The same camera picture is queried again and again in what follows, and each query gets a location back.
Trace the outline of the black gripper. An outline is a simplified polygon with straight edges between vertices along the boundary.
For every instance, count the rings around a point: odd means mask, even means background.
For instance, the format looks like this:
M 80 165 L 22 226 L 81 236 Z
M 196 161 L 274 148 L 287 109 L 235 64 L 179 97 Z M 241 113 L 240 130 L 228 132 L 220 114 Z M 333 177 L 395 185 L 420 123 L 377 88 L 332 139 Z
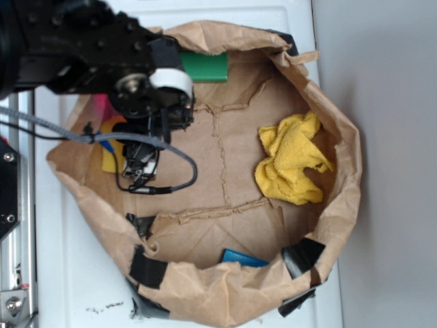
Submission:
M 150 76 L 135 73 L 120 79 L 110 103 L 123 117 L 114 133 L 135 133 L 171 143 L 171 132 L 193 123 L 193 82 L 183 70 L 158 68 Z M 123 177 L 134 181 L 154 179 L 160 148 L 138 141 L 120 140 L 125 157 Z

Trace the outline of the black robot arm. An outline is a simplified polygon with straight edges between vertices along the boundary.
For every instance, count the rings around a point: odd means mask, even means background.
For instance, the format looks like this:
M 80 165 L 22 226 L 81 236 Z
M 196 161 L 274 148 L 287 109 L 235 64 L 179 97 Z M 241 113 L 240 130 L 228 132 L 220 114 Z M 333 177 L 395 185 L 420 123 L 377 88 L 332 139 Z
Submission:
M 40 86 L 108 96 L 124 117 L 112 132 L 135 187 L 155 178 L 171 132 L 193 121 L 178 41 L 104 1 L 1 2 L 1 97 Z

